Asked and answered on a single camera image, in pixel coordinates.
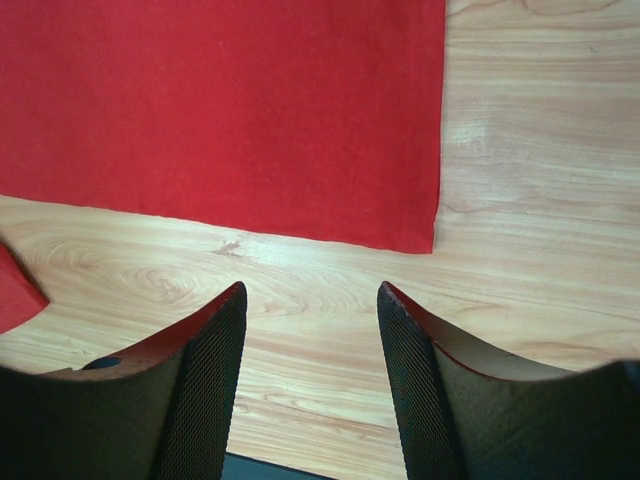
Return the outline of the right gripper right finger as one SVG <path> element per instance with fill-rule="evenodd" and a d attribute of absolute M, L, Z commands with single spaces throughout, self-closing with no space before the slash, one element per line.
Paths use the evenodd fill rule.
<path fill-rule="evenodd" d="M 498 348 L 383 283 L 377 316 L 411 479 L 635 479 L 639 364 L 582 372 Z"/>

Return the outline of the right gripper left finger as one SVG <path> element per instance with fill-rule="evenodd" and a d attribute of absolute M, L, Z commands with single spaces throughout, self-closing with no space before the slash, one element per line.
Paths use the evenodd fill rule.
<path fill-rule="evenodd" d="M 80 369 L 1 371 L 5 479 L 217 479 L 247 324 L 234 283 Z"/>

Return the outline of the red t shirt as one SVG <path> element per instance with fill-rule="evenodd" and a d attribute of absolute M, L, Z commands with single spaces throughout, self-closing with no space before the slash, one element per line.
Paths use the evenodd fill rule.
<path fill-rule="evenodd" d="M 5 1 L 1 191 L 426 254 L 442 1 Z"/>

